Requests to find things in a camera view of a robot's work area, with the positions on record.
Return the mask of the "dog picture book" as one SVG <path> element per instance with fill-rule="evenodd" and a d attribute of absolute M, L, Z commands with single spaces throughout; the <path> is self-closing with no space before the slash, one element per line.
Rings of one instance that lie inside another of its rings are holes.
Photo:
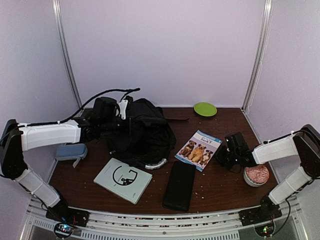
<path fill-rule="evenodd" d="M 194 165 L 198 171 L 202 172 L 222 143 L 221 139 L 197 130 L 177 152 L 175 158 Z"/>

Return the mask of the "black student bag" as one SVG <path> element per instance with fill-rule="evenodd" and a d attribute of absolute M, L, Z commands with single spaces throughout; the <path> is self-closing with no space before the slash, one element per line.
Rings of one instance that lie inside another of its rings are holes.
<path fill-rule="evenodd" d="M 149 100 L 133 100 L 126 111 L 131 122 L 129 133 L 99 136 L 106 140 L 110 154 L 132 167 L 147 170 L 161 168 L 175 148 L 176 137 L 161 107 Z"/>

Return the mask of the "grey book with G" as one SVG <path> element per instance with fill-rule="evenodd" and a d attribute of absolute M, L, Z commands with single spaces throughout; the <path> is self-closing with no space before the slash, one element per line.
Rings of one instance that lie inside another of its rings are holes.
<path fill-rule="evenodd" d="M 146 171 L 111 158 L 93 182 L 135 205 L 152 178 Z"/>

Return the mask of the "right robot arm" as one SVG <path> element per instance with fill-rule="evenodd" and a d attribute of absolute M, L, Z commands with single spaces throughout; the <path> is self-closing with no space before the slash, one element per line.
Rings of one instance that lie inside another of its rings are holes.
<path fill-rule="evenodd" d="M 264 141 L 250 149 L 241 132 L 225 136 L 226 144 L 213 158 L 227 170 L 235 165 L 255 167 L 270 161 L 298 156 L 300 166 L 260 200 L 260 206 L 241 210 L 242 225 L 262 223 L 282 216 L 280 204 L 320 176 L 320 134 L 310 124 L 300 130 Z"/>

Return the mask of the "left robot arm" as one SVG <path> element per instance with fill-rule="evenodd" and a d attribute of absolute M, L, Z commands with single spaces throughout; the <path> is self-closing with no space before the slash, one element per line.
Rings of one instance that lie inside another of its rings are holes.
<path fill-rule="evenodd" d="M 94 108 L 95 116 L 78 117 L 84 109 L 81 106 L 64 120 L 18 123 L 10 119 L 0 139 L 0 176 L 18 182 L 36 196 L 54 219 L 69 221 L 72 211 L 65 198 L 31 169 L 23 153 L 51 145 L 86 143 L 116 133 L 127 123 L 127 105 L 125 98 L 120 101 L 108 98 L 105 107 Z"/>

